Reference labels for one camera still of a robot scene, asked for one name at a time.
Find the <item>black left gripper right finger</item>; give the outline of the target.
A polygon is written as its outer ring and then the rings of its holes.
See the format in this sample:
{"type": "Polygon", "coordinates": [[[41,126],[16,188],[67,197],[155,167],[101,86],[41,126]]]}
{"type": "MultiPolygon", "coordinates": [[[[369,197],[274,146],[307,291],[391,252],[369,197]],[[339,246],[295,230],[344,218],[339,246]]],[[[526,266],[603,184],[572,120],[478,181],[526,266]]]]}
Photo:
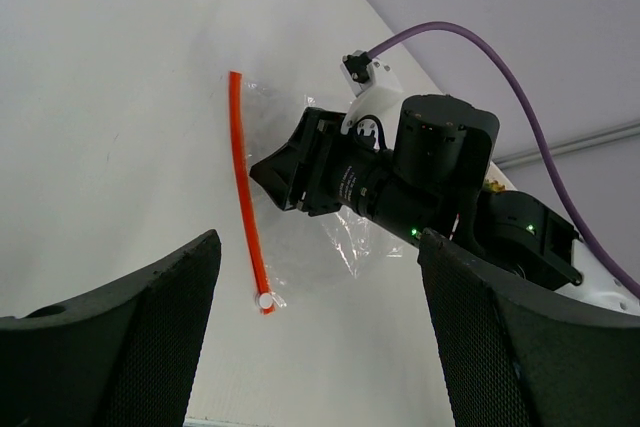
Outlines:
{"type": "Polygon", "coordinates": [[[418,263],[457,426],[636,426],[639,319],[425,230],[418,263]]]}

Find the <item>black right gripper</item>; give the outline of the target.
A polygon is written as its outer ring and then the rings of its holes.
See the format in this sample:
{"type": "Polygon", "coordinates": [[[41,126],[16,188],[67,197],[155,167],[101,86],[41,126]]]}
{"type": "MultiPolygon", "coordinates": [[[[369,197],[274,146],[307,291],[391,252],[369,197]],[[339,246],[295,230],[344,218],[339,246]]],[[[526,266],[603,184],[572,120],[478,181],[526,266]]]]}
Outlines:
{"type": "Polygon", "coordinates": [[[304,111],[277,151],[257,162],[249,176],[280,210],[295,203],[311,217],[346,207],[405,242],[417,242],[430,222],[430,194],[400,170],[381,119],[368,114],[345,134],[344,115],[304,111]]]}

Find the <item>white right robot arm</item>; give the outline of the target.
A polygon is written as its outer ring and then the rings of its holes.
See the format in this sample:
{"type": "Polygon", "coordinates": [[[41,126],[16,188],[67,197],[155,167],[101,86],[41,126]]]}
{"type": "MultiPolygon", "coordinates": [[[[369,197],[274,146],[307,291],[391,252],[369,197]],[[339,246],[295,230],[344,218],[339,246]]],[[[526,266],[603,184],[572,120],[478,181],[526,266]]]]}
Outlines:
{"type": "Polygon", "coordinates": [[[249,175],[281,210],[317,217],[347,208],[410,245],[433,230],[547,290],[637,314],[638,294],[578,227],[491,174],[499,126],[494,114],[454,97],[413,95],[388,144],[377,114],[309,107],[249,175]]]}

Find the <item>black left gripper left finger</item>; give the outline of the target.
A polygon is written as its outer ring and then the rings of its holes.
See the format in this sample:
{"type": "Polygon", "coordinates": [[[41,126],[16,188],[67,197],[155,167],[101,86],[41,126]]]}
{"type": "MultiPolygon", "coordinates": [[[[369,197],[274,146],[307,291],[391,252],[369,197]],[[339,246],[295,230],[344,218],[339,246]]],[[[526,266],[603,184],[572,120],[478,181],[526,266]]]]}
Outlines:
{"type": "Polygon", "coordinates": [[[209,230],[92,291],[2,318],[2,425],[182,425],[220,265],[209,230]]]}

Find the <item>clear zip bag orange zipper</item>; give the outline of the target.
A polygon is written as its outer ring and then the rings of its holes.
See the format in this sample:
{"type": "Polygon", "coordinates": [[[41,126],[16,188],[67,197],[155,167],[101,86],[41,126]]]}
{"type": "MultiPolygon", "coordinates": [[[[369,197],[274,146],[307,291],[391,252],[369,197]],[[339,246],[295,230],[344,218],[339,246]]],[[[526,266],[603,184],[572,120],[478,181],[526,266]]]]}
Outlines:
{"type": "Polygon", "coordinates": [[[307,107],[338,109],[334,97],[284,92],[232,71],[228,110],[232,162],[255,279],[255,304],[268,315],[294,299],[358,278],[401,258],[407,245],[347,208],[308,217],[280,211],[249,176],[294,130],[307,107]]]}

